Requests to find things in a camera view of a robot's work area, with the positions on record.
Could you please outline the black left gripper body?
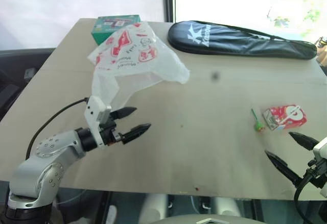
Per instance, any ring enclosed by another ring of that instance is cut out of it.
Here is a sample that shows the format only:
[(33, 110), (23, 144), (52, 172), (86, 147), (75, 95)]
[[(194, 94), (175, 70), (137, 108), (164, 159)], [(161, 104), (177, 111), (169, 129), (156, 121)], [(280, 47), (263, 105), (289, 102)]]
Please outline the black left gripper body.
[(122, 133), (116, 132), (115, 120), (126, 117), (123, 110), (116, 110), (109, 113), (105, 122), (100, 124), (100, 135), (105, 145), (109, 146), (117, 142), (126, 144), (126, 138)]

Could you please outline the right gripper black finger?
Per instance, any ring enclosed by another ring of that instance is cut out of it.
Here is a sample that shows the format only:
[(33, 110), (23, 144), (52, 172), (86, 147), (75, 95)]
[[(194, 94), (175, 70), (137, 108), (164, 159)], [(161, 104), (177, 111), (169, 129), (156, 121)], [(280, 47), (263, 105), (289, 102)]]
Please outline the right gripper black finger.
[(302, 178), (297, 175), (293, 170), (291, 170), (284, 160), (282, 160), (280, 157), (270, 151), (265, 151), (265, 153), (269, 160), (272, 162), (272, 164), (275, 166), (275, 168), (280, 173), (282, 173), (289, 181), (291, 181), (294, 186), (298, 186), (300, 184)]
[(313, 148), (319, 143), (316, 139), (306, 136), (299, 132), (289, 132), (289, 135), (302, 147), (312, 151)]

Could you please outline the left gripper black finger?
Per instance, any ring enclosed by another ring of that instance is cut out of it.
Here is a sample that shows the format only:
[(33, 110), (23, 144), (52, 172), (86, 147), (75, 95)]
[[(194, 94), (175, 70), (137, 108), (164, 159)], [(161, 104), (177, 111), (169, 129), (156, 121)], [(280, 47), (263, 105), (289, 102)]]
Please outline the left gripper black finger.
[(123, 107), (121, 109), (111, 112), (111, 118), (112, 119), (122, 119), (124, 117), (129, 116), (135, 110), (137, 110), (136, 107)]
[(133, 141), (134, 139), (137, 139), (142, 134), (144, 134), (150, 127), (151, 127), (150, 123), (145, 123), (132, 128), (129, 132), (125, 134), (120, 133), (121, 142), (123, 144), (126, 144)]

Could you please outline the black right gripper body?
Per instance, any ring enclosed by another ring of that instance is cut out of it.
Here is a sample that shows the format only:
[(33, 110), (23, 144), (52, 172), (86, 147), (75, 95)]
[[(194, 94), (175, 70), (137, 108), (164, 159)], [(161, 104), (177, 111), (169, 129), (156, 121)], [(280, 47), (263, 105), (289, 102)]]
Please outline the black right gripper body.
[(323, 189), (326, 184), (326, 159), (312, 159), (308, 162), (308, 169), (303, 176), (303, 186), (311, 183), (319, 189)]

